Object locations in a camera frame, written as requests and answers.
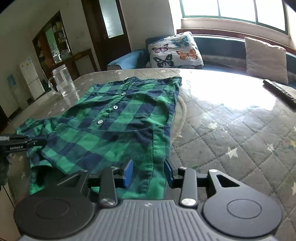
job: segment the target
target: window sill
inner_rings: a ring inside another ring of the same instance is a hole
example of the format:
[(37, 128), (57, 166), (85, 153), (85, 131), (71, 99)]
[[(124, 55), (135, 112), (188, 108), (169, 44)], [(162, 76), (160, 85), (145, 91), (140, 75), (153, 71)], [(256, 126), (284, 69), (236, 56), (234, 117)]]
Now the window sill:
[(251, 34), (291, 46), (291, 37), (279, 31), (231, 19), (220, 18), (183, 18), (181, 28), (209, 28)]

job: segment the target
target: pitcher handle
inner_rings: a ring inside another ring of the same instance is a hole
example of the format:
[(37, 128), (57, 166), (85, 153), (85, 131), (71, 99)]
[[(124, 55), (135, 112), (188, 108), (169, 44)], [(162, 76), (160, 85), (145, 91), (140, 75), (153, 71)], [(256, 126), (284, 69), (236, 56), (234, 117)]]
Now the pitcher handle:
[(54, 80), (54, 77), (49, 78), (49, 80), (48, 80), (48, 86), (52, 89), (52, 91), (53, 91), (55, 94), (60, 94), (61, 92), (55, 91), (55, 89), (54, 89), (52, 83), (50, 82), (51, 80)]

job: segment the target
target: plaid shirt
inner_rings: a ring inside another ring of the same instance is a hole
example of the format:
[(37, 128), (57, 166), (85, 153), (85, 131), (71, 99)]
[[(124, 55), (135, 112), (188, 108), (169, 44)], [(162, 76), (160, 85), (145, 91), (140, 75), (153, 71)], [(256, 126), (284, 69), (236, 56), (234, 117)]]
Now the plaid shirt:
[(137, 77), (94, 85), (60, 117), (26, 120), (17, 134), (46, 137), (47, 146), (27, 153), (33, 194), (65, 174), (134, 160), (131, 186), (119, 198), (161, 199), (163, 162), (170, 153), (170, 127), (181, 77)]

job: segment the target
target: metal screw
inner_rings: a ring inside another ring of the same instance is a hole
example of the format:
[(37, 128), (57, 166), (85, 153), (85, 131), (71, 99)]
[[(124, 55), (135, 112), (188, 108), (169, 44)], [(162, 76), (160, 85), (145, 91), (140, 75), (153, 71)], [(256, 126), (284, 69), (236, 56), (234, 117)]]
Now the metal screw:
[(184, 206), (193, 206), (196, 204), (196, 200), (192, 199), (192, 198), (184, 198), (181, 203)]
[(105, 205), (105, 206), (112, 206), (112, 205), (115, 204), (115, 201), (114, 201), (113, 199), (111, 199), (111, 198), (103, 198), (103, 199), (101, 200), (101, 203), (102, 203), (103, 205)]

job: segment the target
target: beige pillow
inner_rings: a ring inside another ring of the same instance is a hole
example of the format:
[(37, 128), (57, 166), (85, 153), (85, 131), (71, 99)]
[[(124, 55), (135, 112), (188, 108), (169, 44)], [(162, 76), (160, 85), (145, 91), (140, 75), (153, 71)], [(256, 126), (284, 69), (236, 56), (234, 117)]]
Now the beige pillow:
[(245, 37), (247, 74), (288, 84), (286, 50)]

